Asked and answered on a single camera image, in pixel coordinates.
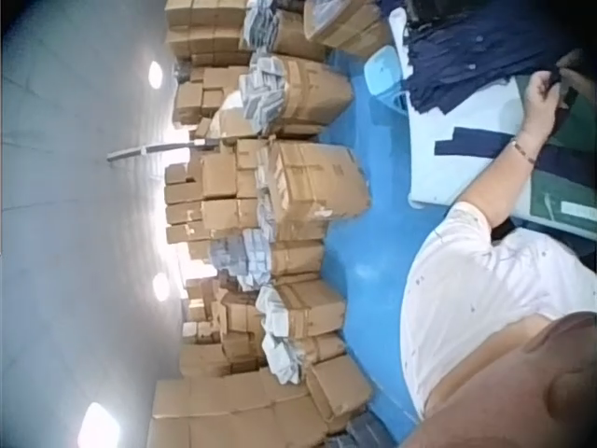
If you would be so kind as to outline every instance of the light blue stool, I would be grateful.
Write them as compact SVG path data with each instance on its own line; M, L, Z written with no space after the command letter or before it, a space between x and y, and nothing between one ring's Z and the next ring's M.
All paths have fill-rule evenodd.
M365 81L371 95L408 116L407 98L402 88L402 68L398 53L391 45L379 49L365 63Z

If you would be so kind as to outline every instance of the blue floor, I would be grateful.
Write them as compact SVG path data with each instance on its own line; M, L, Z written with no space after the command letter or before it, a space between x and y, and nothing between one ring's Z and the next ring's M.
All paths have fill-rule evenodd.
M354 101L320 140L354 150L372 201L363 216L331 227L323 276L347 298L344 337L374 384L370 407L403 441L417 418L400 367L402 293L414 256L445 211L409 206L408 120L371 97L363 64L338 53L332 59L350 77Z

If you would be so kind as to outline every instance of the person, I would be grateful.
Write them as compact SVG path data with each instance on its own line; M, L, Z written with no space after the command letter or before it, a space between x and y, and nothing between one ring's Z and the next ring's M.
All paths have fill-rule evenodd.
M531 76L520 131L410 269L400 349L423 421L401 446L575 448L597 428L595 273L539 232L491 241L554 127L549 78Z

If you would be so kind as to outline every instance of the navy blue fabric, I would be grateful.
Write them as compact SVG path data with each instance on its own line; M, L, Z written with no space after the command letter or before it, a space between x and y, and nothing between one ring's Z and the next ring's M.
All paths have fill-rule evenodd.
M397 7L405 7L405 0L376 0L377 6L382 10L382 16L390 17Z
M498 79L549 70L575 47L533 0L492 0L465 19L410 31L405 42L413 67L405 87L420 113L448 113Z
M480 129L455 128L452 140L436 142L437 156L470 156L495 159L512 135ZM558 175L595 189L595 155L564 147L545 145L537 158L536 170Z

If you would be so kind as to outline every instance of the ceiling light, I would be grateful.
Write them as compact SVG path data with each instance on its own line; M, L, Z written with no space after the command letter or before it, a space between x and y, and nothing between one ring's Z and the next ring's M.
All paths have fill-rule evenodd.
M153 277L153 292L158 301L167 301L170 297L170 281L165 273Z
M160 65L153 61L151 65L149 65L149 85L154 89L159 89L163 78L164 74L161 71Z
M117 448L120 425L110 413L98 403L92 403L85 413L83 425L78 433L78 448Z

